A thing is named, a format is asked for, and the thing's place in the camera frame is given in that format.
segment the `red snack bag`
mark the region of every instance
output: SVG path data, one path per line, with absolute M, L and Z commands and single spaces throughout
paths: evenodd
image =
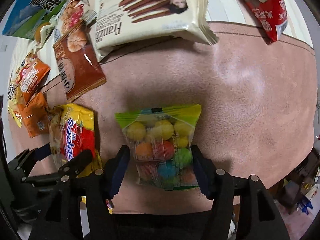
M 277 41 L 288 25 L 284 0 L 244 0 L 260 20 L 271 42 Z

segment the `yellow snack bag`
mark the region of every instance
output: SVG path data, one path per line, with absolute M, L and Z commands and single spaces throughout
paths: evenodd
M 89 109 L 76 104 L 56 106 L 49 111 L 50 148 L 57 168 L 76 157 L 84 150 L 90 150 L 93 160 L 79 174 L 88 176 L 102 167 L 95 149 L 94 115 Z

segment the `franzzi cookie package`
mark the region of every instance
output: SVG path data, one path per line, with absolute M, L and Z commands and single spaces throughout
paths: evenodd
M 96 28 L 96 47 L 161 36 L 205 44 L 217 37 L 205 20 L 207 0 L 103 0 Z

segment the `brown snack bag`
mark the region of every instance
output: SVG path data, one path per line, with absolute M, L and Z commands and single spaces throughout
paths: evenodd
M 31 138 L 39 134 L 49 133 L 48 104 L 41 92 L 26 107 L 21 104 L 17 106 L 22 117 L 22 122 Z
M 53 46 L 68 102 L 106 82 L 81 21 Z
M 29 57 L 25 65 L 21 65 L 15 82 L 20 86 L 25 104 L 28 104 L 36 92 L 39 83 L 49 71 L 50 67 L 35 55 Z

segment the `snack wrapper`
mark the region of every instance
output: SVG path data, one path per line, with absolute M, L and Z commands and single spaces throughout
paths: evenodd
M 161 36 L 214 44 L 218 38 L 205 20 L 208 0 L 103 0 L 96 48 Z
M 97 12 L 90 10 L 88 0 L 68 0 L 57 15 L 54 29 L 54 42 L 57 42 L 81 20 L 88 25 L 97 17 Z
M 49 133 L 48 104 L 41 92 L 26 107 L 18 104 L 18 109 L 31 138 Z
M 92 162 L 79 174 L 88 176 L 102 167 L 95 150 L 94 115 L 89 109 L 76 104 L 56 106 L 49 111 L 50 148 L 57 168 L 84 150 L 92 153 Z
M 30 54 L 21 63 L 15 84 L 20 87 L 24 103 L 28 104 L 37 87 L 45 75 L 50 71 L 50 67 Z
M 191 105 L 116 114 L 136 162 L 139 184 L 166 190 L 197 187 L 190 145 L 200 113 L 200 105 Z
M 8 111 L 12 115 L 19 128 L 22 126 L 22 117 L 18 108 L 18 101 L 23 100 L 20 87 L 15 81 L 11 81 L 8 89 Z
M 244 0 L 261 22 L 271 42 L 277 41 L 288 25 L 284 0 Z
M 53 46 L 68 102 L 106 82 L 83 21 Z

